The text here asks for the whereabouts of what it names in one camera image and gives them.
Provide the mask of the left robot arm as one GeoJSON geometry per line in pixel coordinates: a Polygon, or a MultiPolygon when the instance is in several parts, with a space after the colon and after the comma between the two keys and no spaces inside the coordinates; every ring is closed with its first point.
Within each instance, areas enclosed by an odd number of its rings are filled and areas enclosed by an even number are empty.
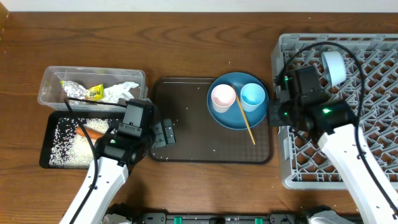
{"type": "Polygon", "coordinates": [[[175,143],[171,120],[162,119],[158,107],[151,101],[131,99],[123,108],[123,120],[111,125],[96,141],[92,141],[84,125],[79,124],[93,160],[62,223],[100,223],[112,199],[145,153],[175,143]]]}

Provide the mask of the orange carrot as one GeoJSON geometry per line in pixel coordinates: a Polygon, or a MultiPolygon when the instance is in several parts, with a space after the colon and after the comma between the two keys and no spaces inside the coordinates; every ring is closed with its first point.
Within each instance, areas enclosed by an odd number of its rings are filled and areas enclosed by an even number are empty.
{"type": "MultiPolygon", "coordinates": [[[[99,138],[102,138],[104,136],[104,133],[101,133],[99,131],[95,131],[94,129],[90,128],[85,128],[87,134],[89,135],[91,140],[97,140],[99,138]]],[[[75,132],[80,135],[80,136],[85,136],[83,129],[81,127],[77,127],[75,132]]]]}

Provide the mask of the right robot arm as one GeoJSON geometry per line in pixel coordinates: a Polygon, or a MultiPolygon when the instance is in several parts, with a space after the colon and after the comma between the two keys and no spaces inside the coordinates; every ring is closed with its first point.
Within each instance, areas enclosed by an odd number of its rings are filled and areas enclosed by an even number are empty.
{"type": "Polygon", "coordinates": [[[341,176],[364,223],[397,223],[397,191],[371,153],[359,116],[344,100],[331,100],[315,67],[282,70],[277,99],[268,106],[270,126],[308,133],[341,176]]]}

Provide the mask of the white tissue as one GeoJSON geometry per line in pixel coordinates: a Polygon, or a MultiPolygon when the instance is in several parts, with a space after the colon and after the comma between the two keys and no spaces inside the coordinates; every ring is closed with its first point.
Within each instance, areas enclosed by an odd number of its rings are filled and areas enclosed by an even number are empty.
{"type": "Polygon", "coordinates": [[[105,88],[103,98],[100,101],[105,103],[118,103],[120,99],[134,99],[130,89],[135,89],[138,86],[139,84],[136,82],[124,82],[105,88]]]}

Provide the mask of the wooden chopstick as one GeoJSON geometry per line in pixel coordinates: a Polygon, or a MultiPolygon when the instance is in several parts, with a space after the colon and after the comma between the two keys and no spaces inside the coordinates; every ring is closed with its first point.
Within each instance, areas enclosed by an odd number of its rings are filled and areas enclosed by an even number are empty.
{"type": "Polygon", "coordinates": [[[238,106],[239,106],[241,115],[242,115],[242,117],[243,117],[244,123],[245,123],[245,125],[246,125],[247,131],[248,131],[248,133],[249,133],[249,135],[250,135],[250,137],[251,137],[251,141],[252,141],[253,145],[256,145],[256,142],[255,142],[254,136],[253,136],[253,134],[252,134],[250,125],[249,125],[249,123],[248,123],[247,117],[246,117],[245,112],[244,112],[244,110],[243,110],[243,106],[242,106],[241,101],[240,101],[240,99],[239,99],[238,92],[236,91],[234,85],[231,85],[231,87],[233,88],[233,90],[234,90],[234,92],[235,92],[235,94],[236,94],[236,101],[237,101],[237,103],[238,103],[238,106]]]}

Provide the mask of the foil and green wrapper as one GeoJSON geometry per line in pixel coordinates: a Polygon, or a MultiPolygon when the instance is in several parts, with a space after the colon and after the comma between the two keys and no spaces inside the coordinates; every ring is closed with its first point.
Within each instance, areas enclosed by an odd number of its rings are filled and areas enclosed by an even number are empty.
{"type": "Polygon", "coordinates": [[[73,81],[60,81],[67,98],[76,98],[79,100],[99,101],[104,97],[103,84],[86,89],[81,84],[73,81]]]}

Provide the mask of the pink cup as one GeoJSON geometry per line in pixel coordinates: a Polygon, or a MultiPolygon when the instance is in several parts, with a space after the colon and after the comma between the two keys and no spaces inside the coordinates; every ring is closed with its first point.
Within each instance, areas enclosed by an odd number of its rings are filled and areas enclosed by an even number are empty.
{"type": "Polygon", "coordinates": [[[220,84],[211,91],[213,109],[218,113],[225,113],[236,101],[236,93],[232,86],[220,84]]]}

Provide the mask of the light blue bowl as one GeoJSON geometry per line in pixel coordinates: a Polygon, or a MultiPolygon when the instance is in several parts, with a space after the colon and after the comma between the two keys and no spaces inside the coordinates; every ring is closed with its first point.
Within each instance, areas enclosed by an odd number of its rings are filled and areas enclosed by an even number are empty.
{"type": "Polygon", "coordinates": [[[343,83],[346,80],[346,67],[342,55],[337,51],[322,52],[322,64],[327,79],[332,87],[343,83]]]}

